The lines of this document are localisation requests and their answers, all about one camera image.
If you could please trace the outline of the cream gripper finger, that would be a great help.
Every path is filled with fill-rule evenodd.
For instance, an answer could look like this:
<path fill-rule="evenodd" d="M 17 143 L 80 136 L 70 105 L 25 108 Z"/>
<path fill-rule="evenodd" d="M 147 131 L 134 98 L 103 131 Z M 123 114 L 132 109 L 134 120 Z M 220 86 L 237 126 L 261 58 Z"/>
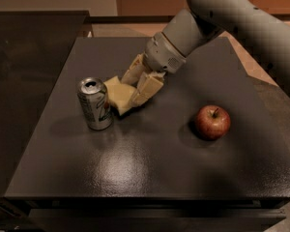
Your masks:
<path fill-rule="evenodd" d="M 138 107 L 153 97 L 164 84 L 164 72 L 144 72 L 130 97 L 130 105 Z"/>
<path fill-rule="evenodd" d="M 143 73 L 147 73 L 149 68 L 144 64 L 144 54 L 137 54 L 127 71 L 121 78 L 123 84 L 133 85 L 137 83 Z"/>

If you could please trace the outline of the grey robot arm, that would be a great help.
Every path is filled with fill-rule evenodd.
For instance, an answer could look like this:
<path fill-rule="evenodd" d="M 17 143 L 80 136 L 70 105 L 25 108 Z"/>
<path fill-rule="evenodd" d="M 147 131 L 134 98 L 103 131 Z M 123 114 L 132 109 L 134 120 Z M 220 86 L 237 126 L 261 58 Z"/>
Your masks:
<path fill-rule="evenodd" d="M 181 10 L 137 55 L 122 82 L 135 85 L 130 105 L 140 106 L 162 87 L 199 46 L 226 31 L 290 98 L 290 26 L 248 0 L 187 0 Z"/>

